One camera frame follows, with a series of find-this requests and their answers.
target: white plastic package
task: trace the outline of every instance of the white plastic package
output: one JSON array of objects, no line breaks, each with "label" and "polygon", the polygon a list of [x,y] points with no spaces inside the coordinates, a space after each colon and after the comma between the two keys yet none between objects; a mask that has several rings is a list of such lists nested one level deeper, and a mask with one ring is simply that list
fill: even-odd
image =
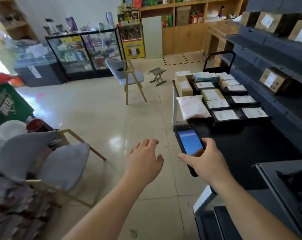
[{"label": "white plastic package", "polygon": [[202,102],[202,95],[177,97],[184,120],[211,117]]}]

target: white wall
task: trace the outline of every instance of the white wall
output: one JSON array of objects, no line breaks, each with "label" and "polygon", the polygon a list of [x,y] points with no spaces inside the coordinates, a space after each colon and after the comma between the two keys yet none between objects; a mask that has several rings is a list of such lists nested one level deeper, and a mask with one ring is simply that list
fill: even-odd
[{"label": "white wall", "polygon": [[117,6],[121,0],[15,0],[25,14],[28,23],[39,39],[46,36],[43,26],[45,18],[53,19],[56,24],[63,24],[65,18],[73,17],[78,28],[88,24],[106,23],[105,13],[112,12],[117,23]]}]

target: chair backrest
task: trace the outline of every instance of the chair backrest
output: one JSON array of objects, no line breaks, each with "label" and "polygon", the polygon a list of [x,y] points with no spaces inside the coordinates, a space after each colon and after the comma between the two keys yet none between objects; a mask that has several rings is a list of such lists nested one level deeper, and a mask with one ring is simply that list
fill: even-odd
[{"label": "chair backrest", "polygon": [[40,151],[57,137],[54,130],[17,135],[5,141],[0,147],[0,173],[15,182],[24,182]]},{"label": "chair backrest", "polygon": [[121,72],[117,71],[119,68],[124,67],[123,60],[113,60],[113,59],[107,58],[106,64],[116,79],[118,79],[118,80],[125,79],[125,71],[121,71]]}]

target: smartphone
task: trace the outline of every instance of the smartphone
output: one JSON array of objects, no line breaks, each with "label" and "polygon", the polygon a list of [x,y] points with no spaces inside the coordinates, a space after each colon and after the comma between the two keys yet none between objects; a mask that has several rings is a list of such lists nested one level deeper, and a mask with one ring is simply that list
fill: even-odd
[{"label": "smartphone", "polygon": [[[175,126],[173,128],[177,141],[180,145],[182,153],[187,155],[194,155],[196,151],[201,148],[205,149],[205,144],[199,137],[195,127],[193,125],[182,125]],[[193,167],[188,165],[189,171],[193,177],[198,177],[199,175],[195,172]]]}]

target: tile floor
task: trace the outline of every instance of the tile floor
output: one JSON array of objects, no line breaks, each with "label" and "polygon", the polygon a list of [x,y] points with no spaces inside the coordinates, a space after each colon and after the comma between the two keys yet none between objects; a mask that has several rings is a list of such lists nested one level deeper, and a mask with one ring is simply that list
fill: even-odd
[{"label": "tile floor", "polygon": [[[83,177],[72,190],[81,199],[101,200],[125,172],[129,150],[143,138],[159,140],[156,153],[164,166],[157,179],[146,187],[133,206],[119,239],[198,239],[192,206],[205,189],[200,178],[193,178],[177,155],[180,148],[172,131],[172,82],[177,71],[200,72],[203,62],[165,66],[162,59],[133,60],[144,72],[144,102],[136,85],[129,86],[129,105],[124,88],[113,77],[80,80],[64,85],[22,87],[18,92],[35,109],[35,116],[54,128],[70,128],[102,153],[107,161],[90,153]],[[165,84],[149,83],[153,68],[167,69]],[[61,239],[87,212],[88,208],[64,200],[42,239]]]}]

